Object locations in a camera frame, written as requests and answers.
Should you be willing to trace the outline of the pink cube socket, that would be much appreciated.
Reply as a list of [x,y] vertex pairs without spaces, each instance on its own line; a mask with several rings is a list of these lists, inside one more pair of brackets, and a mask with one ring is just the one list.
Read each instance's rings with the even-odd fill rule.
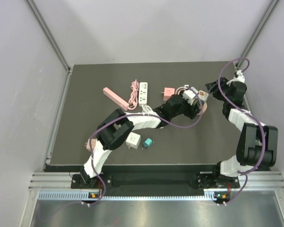
[[172,87],[165,87],[161,94],[163,95],[163,101],[167,101],[175,94],[175,89]]

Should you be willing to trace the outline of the pink round socket base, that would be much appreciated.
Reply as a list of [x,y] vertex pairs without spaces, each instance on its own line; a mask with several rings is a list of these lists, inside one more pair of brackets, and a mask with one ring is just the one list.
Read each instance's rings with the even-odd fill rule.
[[204,103],[203,107],[202,107],[202,110],[200,111],[199,114],[203,114],[206,111],[206,109],[207,109],[207,103]]

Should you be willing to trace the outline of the white power strip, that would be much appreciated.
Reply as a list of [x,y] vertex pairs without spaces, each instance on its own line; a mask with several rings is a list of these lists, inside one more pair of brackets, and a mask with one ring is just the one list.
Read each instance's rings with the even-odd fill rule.
[[140,82],[139,83],[138,105],[139,106],[147,105],[147,99],[148,99],[148,83]]

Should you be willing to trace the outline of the teal charger plug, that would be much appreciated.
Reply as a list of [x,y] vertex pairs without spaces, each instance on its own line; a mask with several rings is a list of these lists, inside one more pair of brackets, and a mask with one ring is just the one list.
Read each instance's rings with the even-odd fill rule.
[[153,144],[153,140],[150,138],[147,138],[142,145],[142,149],[148,149],[152,144]]

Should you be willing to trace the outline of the white cube adapter plug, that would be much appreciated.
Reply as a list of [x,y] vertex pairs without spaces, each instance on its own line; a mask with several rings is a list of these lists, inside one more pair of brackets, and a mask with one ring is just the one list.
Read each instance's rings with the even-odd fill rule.
[[137,149],[140,142],[141,142],[141,135],[134,132],[130,132],[130,134],[128,135],[125,141],[127,147],[133,149]]

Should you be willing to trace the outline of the pink power strip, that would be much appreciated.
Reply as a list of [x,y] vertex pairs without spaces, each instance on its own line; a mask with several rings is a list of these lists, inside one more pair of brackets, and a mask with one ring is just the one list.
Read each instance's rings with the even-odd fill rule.
[[103,94],[112,100],[115,104],[121,107],[123,110],[127,111],[129,109],[129,104],[118,96],[115,92],[110,90],[108,87],[103,88]]

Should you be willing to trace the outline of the pink deer cube adapter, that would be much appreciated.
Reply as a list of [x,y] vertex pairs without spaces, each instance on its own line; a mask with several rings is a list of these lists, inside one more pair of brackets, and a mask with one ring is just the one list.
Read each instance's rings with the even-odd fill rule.
[[88,141],[85,143],[86,149],[87,149],[89,152],[93,151],[93,149],[94,149],[95,146],[96,146],[96,142],[97,142],[96,139],[88,139]]

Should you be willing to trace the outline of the white cube adapter with picture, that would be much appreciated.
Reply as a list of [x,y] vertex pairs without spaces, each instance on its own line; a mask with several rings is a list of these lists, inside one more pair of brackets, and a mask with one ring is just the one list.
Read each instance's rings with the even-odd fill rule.
[[209,94],[205,91],[199,90],[198,91],[198,97],[201,101],[203,101],[204,103],[207,102],[207,99],[209,97]]

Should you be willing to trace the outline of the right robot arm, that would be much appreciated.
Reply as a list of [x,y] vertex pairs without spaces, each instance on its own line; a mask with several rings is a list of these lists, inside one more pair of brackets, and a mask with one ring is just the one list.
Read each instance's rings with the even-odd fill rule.
[[214,166],[212,183],[223,187],[258,167],[272,167],[276,163],[278,129],[259,122],[245,108],[243,102],[247,85],[221,78],[205,86],[214,98],[223,101],[223,115],[240,131],[236,154]]

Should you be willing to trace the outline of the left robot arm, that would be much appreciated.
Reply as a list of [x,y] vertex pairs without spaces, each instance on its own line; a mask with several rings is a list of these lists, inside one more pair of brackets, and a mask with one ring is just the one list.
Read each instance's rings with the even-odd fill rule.
[[172,95],[164,104],[146,113],[127,113],[122,109],[113,111],[86,142],[91,152],[88,161],[80,170],[81,181],[91,188],[98,182],[103,164],[113,150],[118,149],[134,130],[157,129],[171,124],[179,115],[194,119],[202,114],[205,101],[195,96],[192,99]]

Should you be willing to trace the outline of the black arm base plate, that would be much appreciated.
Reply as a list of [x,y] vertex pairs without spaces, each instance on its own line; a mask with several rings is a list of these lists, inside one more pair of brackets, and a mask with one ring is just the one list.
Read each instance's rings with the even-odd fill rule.
[[100,174],[100,177],[109,189],[128,185],[181,185],[193,189],[238,189],[240,186],[238,178],[216,180],[212,173],[207,172],[106,172]]

